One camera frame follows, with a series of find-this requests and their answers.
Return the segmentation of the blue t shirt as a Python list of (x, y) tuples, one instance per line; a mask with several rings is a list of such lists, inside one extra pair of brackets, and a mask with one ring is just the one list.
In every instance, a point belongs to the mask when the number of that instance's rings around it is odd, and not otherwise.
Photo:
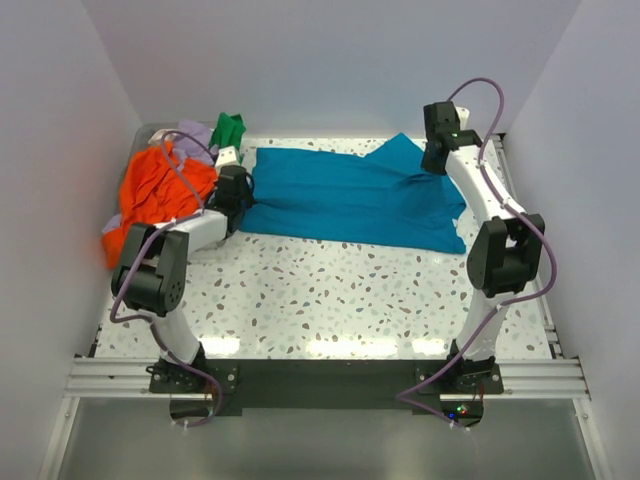
[(358, 156), (260, 148), (256, 203), (245, 232), (463, 254), (466, 202), (446, 176), (424, 171), (422, 149), (398, 134)]

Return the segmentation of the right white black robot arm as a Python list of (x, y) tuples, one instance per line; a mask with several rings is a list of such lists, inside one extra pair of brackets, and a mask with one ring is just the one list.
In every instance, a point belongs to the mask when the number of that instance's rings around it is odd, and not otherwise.
[(445, 369), (448, 386), (466, 393), (481, 380), (476, 363), (495, 359), (508, 308), (537, 276), (545, 224), (507, 192), (484, 158), (480, 136), (463, 127), (451, 101), (428, 104), (423, 115), (422, 168), (452, 179), (479, 227), (466, 260), (471, 305), (451, 348), (456, 362)]

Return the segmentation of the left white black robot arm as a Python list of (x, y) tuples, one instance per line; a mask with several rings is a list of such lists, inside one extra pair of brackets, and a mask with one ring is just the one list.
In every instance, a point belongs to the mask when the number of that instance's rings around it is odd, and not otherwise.
[(147, 323), (162, 357), (175, 364), (173, 382), (185, 392), (200, 390), (207, 380), (207, 368), (196, 361), (203, 356), (201, 343), (182, 311), (189, 257), (239, 230), (254, 205), (253, 191), (243, 166), (224, 166), (202, 209), (165, 223), (131, 226), (113, 271), (110, 321)]

